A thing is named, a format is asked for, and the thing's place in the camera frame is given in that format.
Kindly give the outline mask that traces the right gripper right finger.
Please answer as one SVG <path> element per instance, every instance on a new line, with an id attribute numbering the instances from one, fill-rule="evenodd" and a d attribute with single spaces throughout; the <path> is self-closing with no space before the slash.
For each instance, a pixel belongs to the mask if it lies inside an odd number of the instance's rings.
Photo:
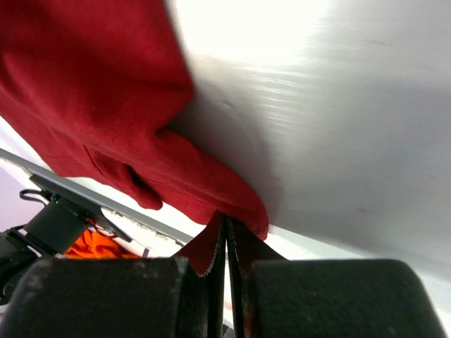
<path id="1" fill-rule="evenodd" d="M 290 261 L 227 221 L 237 337 L 444 337 L 417 274 L 393 259 Z"/>

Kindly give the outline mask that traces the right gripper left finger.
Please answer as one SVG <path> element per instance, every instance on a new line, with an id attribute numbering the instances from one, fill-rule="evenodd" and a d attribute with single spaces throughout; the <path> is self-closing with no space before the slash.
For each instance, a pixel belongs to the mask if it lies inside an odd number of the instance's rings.
<path id="1" fill-rule="evenodd" d="M 19 281 L 2 337 L 220 337 L 224 216 L 169 258 L 45 259 Z"/>

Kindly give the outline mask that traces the dark red t shirt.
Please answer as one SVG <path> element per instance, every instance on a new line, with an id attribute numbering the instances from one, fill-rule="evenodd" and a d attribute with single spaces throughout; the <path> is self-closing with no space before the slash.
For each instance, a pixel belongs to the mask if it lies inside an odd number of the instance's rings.
<path id="1" fill-rule="evenodd" d="M 228 166 L 169 128 L 194 85 L 162 1 L 2 1 L 1 117 L 58 175 L 268 234 Z"/>

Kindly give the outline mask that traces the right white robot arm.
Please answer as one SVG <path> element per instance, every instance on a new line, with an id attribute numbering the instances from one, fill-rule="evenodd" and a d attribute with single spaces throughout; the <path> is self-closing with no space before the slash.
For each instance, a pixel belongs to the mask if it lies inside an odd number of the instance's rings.
<path id="1" fill-rule="evenodd" d="M 444 337 L 396 260 L 290 261 L 222 213 L 168 258 L 58 258 L 92 224 L 48 204 L 1 234 L 2 337 Z"/>

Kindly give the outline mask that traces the orange t shirt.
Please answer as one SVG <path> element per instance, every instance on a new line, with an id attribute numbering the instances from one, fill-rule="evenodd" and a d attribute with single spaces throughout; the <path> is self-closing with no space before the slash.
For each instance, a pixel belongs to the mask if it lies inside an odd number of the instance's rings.
<path id="1" fill-rule="evenodd" d="M 138 258 L 110 237 L 90 230 L 85 230 L 64 256 L 72 259 Z"/>

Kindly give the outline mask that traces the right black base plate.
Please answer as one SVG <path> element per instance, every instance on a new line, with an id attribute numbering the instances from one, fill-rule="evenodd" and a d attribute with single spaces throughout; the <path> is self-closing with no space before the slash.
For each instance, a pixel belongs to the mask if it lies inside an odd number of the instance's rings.
<path id="1" fill-rule="evenodd" d="M 111 236 L 121 238 L 128 243 L 132 241 L 130 236 L 128 236 L 124 231 L 114 225 L 103 215 L 101 212 L 101 206 L 97 205 L 95 202 L 90 201 L 89 199 L 86 199 L 85 197 L 80 196 L 79 194 L 76 194 L 63 186 L 60 186 L 36 174 L 31 175 L 30 181 L 37 185 L 41 190 L 50 193 L 53 200 L 59 196 L 77 205 L 78 208 L 81 208 L 84 211 L 84 215 L 87 218 L 94 221 L 96 227 L 99 229 L 104 230 Z"/>

